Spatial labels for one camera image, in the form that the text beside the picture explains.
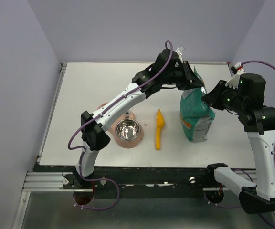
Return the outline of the green pet food bag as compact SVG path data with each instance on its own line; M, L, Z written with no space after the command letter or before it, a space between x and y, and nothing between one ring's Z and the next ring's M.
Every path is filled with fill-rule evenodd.
M191 142L207 140L207 133L215 119L215 112L201 98L206 87L189 89L180 99L180 120L185 136Z

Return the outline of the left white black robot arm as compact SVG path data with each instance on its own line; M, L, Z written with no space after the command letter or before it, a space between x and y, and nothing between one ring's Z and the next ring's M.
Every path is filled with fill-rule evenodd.
M164 85L174 85L185 91L201 88L204 83L178 52L164 49L153 64L136 73L118 96L91 114L87 111L81 114L81 126L77 132L82 134L83 145L80 146L82 153L74 177L79 188L90 185L97 155L110 142L106 132L111 125L133 106L159 92Z

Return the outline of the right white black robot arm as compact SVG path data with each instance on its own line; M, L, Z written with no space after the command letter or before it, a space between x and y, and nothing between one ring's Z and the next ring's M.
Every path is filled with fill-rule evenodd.
M253 73L243 73L231 81L220 80L202 101L211 108L230 110L247 133L257 172L257 182L250 182L236 174L224 163L208 165L205 183L215 187L219 183L238 196L247 214L275 211L275 108L263 104L265 79Z

